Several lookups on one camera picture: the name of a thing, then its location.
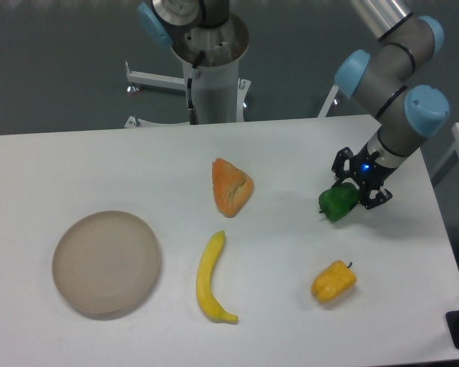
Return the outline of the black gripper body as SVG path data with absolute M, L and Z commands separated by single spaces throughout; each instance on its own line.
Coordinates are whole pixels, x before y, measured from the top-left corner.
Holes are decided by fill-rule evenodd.
M 379 158 L 379 152 L 369 153 L 367 148 L 362 148 L 361 151 L 355 155 L 351 161 L 351 168 L 353 169 L 352 178 L 359 186 L 359 201 L 361 201 L 361 188 L 364 186 L 378 187 L 383 186 L 384 182 L 396 170 L 395 168 L 384 167 L 376 162 Z

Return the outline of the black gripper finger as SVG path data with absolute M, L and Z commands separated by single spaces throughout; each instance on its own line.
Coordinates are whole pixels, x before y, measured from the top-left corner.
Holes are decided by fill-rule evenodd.
M 345 147 L 336 154 L 331 170 L 334 173 L 334 184 L 332 187 L 340 186 L 346 179 L 353 175 L 353 169 L 350 168 L 350 161 L 353 158 L 353 152 L 350 148 Z
M 373 209 L 392 199 L 392 193 L 383 186 L 361 188 L 361 205 L 366 209 Z

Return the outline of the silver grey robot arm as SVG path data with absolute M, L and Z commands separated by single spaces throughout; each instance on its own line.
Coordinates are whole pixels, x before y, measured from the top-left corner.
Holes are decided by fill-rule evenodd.
M 381 206 L 391 198 L 388 177 L 450 114 L 445 96 L 407 79 L 444 43 L 442 26 L 418 17 L 401 1 L 355 1 L 353 7 L 380 43 L 376 54 L 352 53 L 337 70 L 334 83 L 358 102 L 380 127 L 358 153 L 337 152 L 333 186 L 318 199 L 332 221 L 356 205 Z M 182 88 L 192 125 L 235 122 L 240 103 L 239 61 L 249 45 L 249 31 L 227 1 L 146 1 L 137 8 L 140 24 L 182 62 Z

